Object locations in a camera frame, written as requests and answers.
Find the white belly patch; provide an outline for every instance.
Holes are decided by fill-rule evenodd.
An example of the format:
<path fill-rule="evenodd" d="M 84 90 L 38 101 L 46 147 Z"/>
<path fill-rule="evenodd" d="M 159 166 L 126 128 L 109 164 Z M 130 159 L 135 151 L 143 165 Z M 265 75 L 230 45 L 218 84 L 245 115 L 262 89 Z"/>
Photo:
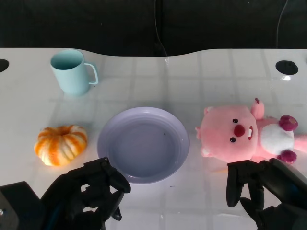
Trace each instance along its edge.
<path fill-rule="evenodd" d="M 294 134 L 283 130 L 279 124 L 270 124 L 263 127 L 260 135 L 261 146 L 273 155 L 280 155 L 284 150 L 294 147 Z"/>

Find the mug handle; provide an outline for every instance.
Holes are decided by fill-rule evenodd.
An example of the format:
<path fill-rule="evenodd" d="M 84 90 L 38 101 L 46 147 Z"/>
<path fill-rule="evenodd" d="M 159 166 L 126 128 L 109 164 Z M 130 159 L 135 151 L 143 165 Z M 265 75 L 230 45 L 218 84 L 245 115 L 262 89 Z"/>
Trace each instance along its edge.
<path fill-rule="evenodd" d="M 90 66 L 90 67 L 92 67 L 93 68 L 93 70 L 94 70 L 94 74 L 95 74 L 95 78 L 96 78 L 96 81 L 95 82 L 89 82 L 89 84 L 91 84 L 91 85 L 96 85 L 96 84 L 98 84 L 98 74 L 97 74 L 97 71 L 96 71 L 96 68 L 95 68 L 95 66 L 93 66 L 92 64 L 90 64 L 90 63 L 84 63 L 85 65 L 88 65 L 88 66 Z"/>

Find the pink plush toy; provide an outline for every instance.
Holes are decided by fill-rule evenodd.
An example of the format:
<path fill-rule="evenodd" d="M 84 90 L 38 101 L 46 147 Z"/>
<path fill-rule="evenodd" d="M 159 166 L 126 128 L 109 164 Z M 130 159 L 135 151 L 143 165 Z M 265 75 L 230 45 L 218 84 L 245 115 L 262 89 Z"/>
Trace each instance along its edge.
<path fill-rule="evenodd" d="M 206 108 L 201 126 L 203 157 L 225 162 L 278 158 L 292 163 L 293 149 L 307 152 L 307 135 L 294 136 L 298 122 L 291 116 L 264 118 L 264 104 L 256 98 L 251 111 L 245 106 Z"/>

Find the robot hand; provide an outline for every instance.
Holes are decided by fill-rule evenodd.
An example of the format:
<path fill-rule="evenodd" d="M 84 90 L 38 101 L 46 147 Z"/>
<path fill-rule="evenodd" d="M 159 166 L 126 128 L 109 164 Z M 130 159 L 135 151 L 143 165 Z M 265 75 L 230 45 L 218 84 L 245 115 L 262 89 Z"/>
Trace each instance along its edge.
<path fill-rule="evenodd" d="M 241 197 L 244 184 L 250 199 Z M 263 187 L 281 201 L 279 206 L 263 210 Z M 240 201 L 259 230 L 307 230 L 307 179 L 283 161 L 229 163 L 226 199 L 229 207 Z"/>
<path fill-rule="evenodd" d="M 110 186 L 117 191 L 111 193 Z M 39 199 L 26 182 L 0 187 L 0 230 L 105 230 L 131 187 L 108 158 L 59 176 Z M 97 208 L 84 212 L 85 207 Z"/>

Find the stuffed animal nose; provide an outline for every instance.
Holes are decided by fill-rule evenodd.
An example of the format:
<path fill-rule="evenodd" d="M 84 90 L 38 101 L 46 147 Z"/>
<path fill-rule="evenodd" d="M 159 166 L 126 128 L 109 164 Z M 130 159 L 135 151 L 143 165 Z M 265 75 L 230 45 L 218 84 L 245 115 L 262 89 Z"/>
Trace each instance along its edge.
<path fill-rule="evenodd" d="M 237 137 L 241 137 L 245 134 L 245 129 L 242 125 L 236 125 L 235 127 L 235 135 Z"/>

